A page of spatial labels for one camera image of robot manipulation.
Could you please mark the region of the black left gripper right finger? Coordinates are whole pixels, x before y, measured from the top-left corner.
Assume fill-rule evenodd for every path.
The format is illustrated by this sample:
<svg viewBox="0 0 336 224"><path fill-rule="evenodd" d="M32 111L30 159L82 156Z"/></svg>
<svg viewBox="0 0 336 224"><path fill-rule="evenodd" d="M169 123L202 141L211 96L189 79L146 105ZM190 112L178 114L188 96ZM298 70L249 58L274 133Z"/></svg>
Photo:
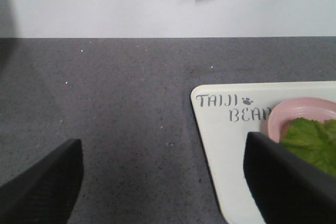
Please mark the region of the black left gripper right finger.
<svg viewBox="0 0 336 224"><path fill-rule="evenodd" d="M244 175L265 223L335 223L335 178L260 132L249 132Z"/></svg>

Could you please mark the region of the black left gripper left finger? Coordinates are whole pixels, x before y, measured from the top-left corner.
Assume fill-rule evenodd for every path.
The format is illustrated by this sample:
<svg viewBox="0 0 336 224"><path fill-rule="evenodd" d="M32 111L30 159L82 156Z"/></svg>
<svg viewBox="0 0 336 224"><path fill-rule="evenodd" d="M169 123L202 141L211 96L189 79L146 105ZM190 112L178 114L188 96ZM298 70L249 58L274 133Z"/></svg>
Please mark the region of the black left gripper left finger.
<svg viewBox="0 0 336 224"><path fill-rule="evenodd" d="M1 186L1 223L67 223L83 175L81 140L69 139Z"/></svg>

